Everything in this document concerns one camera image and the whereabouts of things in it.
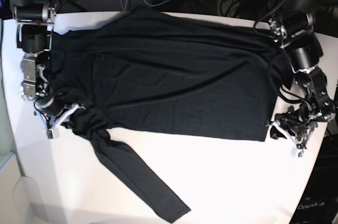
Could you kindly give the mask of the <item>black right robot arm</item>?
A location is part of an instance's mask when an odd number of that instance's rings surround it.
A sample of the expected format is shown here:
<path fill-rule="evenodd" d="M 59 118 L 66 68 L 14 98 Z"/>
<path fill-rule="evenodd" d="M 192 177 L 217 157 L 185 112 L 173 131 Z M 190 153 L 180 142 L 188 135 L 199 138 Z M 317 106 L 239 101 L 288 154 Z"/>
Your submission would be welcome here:
<path fill-rule="evenodd" d="M 275 92 L 285 102 L 298 104 L 297 110 L 277 114 L 270 122 L 273 138 L 292 139 L 298 148 L 304 148 L 319 122 L 329 122 L 336 108 L 326 93 L 326 76 L 318 63 L 323 54 L 314 33 L 315 11 L 325 0 L 274 0 L 260 20 L 267 20 L 270 34 L 295 75 L 296 84 L 305 96 L 299 97 L 282 87 Z"/>

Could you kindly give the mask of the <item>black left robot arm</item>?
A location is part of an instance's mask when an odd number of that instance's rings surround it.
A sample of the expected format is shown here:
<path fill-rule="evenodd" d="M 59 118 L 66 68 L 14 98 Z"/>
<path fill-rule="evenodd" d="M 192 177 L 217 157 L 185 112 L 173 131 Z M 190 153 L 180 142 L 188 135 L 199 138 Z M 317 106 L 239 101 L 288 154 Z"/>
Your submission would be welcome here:
<path fill-rule="evenodd" d="M 57 128 L 69 121 L 80 106 L 59 105 L 50 88 L 50 52 L 54 37 L 57 0 L 9 0 L 17 22 L 16 45 L 23 50 L 23 95 L 34 102 L 37 113 L 45 124 L 49 139 L 56 138 Z M 273 132 L 290 139 L 299 150 L 304 150 L 312 132 L 324 114 L 318 100 L 319 87 L 315 79 L 323 76 L 318 67 L 322 48 L 314 34 L 314 12 L 322 0 L 276 0 L 264 15 L 271 29 L 271 38 L 279 44 L 287 57 L 297 83 L 304 88 L 305 97 L 295 96 L 292 104 L 299 109 L 277 114 L 270 123 Z"/>

